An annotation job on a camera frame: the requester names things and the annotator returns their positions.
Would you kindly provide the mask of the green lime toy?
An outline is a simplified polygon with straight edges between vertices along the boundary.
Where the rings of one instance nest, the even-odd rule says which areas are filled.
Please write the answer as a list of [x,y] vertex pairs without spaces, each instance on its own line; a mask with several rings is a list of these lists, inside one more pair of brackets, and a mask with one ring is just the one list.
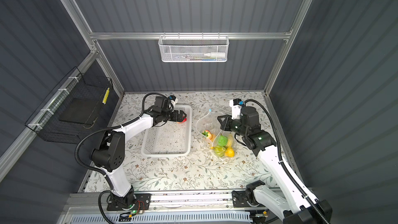
[[228,138],[224,135],[220,135],[217,140],[217,146],[226,147],[228,144]]

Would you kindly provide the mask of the clear zip top bag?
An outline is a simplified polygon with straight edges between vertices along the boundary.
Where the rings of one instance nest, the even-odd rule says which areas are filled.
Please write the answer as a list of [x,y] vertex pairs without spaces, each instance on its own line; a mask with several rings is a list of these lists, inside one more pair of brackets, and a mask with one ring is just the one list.
[[[217,120],[218,116],[222,116],[224,113],[214,111],[212,109],[208,110],[207,113],[200,117],[198,122],[195,125],[196,131],[200,136],[201,141],[205,142],[207,145],[208,153],[211,155],[212,158],[221,160],[222,162],[231,162],[234,158],[236,158],[236,142],[234,139],[234,135],[230,131],[223,131],[220,129],[220,123]],[[213,134],[213,139],[209,140],[205,136],[202,135],[202,132],[205,130],[209,130]],[[230,158],[227,156],[219,157],[215,154],[213,147],[217,146],[217,140],[220,135],[224,135],[228,138],[227,147],[232,147],[235,151],[235,156]]]

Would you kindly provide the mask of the white plastic basket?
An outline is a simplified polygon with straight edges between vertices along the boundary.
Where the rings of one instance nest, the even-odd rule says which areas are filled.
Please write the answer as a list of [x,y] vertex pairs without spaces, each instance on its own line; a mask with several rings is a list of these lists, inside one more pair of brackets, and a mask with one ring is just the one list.
[[192,107],[177,104],[176,109],[184,111],[187,120],[183,123],[169,121],[161,127],[146,130],[141,149],[144,157],[172,158],[189,154],[192,138]]

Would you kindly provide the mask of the green pear toy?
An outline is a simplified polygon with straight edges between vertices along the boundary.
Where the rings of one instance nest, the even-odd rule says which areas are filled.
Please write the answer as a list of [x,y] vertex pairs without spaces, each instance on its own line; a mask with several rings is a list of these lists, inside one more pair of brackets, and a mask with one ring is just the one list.
[[224,146],[215,146],[215,147],[213,147],[213,150],[214,150],[214,152],[215,152],[215,154],[216,154],[217,156],[219,156],[219,157],[224,157],[227,148],[224,147]]

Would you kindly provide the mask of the yellow round fruit toy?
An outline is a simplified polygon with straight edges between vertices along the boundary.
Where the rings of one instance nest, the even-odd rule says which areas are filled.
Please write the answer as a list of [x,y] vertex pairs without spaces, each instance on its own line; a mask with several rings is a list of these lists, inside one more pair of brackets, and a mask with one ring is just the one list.
[[232,158],[232,157],[235,156],[235,151],[234,151],[234,149],[232,147],[227,147],[224,155],[227,156],[227,157]]

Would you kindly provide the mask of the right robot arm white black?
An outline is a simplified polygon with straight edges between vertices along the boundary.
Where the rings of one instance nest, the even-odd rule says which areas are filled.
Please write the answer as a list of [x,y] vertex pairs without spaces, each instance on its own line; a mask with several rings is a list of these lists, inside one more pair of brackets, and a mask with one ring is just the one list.
[[246,187],[248,203],[267,207],[284,224],[329,224],[333,212],[331,205],[319,200],[295,174],[282,156],[277,136],[261,128],[256,108],[233,106],[232,113],[217,118],[221,130],[242,137],[243,143],[266,166],[284,194],[281,198],[264,182],[256,181]]

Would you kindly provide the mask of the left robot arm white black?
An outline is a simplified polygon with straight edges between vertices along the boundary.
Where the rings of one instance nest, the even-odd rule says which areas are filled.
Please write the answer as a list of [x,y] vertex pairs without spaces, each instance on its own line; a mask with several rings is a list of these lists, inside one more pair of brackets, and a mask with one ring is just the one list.
[[182,110],[175,110],[177,102],[178,99],[174,95],[148,93],[143,98],[139,116],[104,131],[102,140],[92,151],[90,159],[95,168],[104,174],[114,196],[125,198],[133,193],[133,187],[128,182],[122,167],[125,142],[159,123],[183,122],[187,114]]

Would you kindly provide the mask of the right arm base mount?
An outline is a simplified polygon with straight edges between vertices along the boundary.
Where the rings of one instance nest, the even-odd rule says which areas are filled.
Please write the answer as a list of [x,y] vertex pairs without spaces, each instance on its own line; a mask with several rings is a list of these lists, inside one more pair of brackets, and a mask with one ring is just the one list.
[[265,183],[261,180],[257,180],[246,186],[245,190],[232,191],[232,201],[234,207],[264,207],[255,199],[254,190],[260,186],[264,186]]

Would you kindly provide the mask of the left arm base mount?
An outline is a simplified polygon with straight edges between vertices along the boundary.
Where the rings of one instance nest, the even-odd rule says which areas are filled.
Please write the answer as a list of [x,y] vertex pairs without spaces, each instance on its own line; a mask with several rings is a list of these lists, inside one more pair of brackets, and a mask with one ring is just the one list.
[[107,211],[146,211],[149,209],[151,194],[127,194],[118,197],[110,194],[107,198]]

